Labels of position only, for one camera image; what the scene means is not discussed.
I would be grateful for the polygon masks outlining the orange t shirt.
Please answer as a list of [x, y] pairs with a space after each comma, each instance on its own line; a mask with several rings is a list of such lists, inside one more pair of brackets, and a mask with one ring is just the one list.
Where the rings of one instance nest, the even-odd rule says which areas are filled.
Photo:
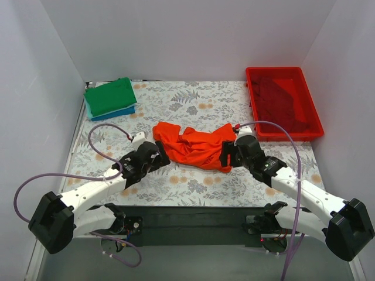
[[180, 133], [180, 126], [159, 122], [153, 127], [153, 137], [163, 144], [170, 160], [204, 170], [229, 173], [231, 167], [220, 162], [222, 143], [236, 138], [231, 124], [225, 124], [212, 133], [199, 132], [187, 127]]

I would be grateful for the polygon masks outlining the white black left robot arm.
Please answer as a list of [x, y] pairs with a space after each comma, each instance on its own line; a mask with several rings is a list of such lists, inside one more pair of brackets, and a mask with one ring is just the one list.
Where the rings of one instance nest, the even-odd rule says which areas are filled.
[[50, 254], [60, 252], [74, 238], [92, 231], [103, 229], [118, 234], [125, 225], [124, 212], [113, 203], [96, 205], [170, 162], [160, 141], [145, 141], [113, 164], [103, 179], [61, 194], [46, 193], [28, 228]]

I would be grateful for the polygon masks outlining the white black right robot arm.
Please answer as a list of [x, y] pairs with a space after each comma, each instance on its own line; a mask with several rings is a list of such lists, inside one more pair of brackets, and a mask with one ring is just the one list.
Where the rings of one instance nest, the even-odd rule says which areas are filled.
[[220, 162], [223, 167], [244, 167], [257, 181], [299, 200], [305, 210], [299, 213], [296, 230], [324, 242], [344, 261], [352, 261], [374, 238], [363, 202], [347, 201], [307, 180], [299, 181], [285, 162], [267, 156], [252, 135], [224, 141]]

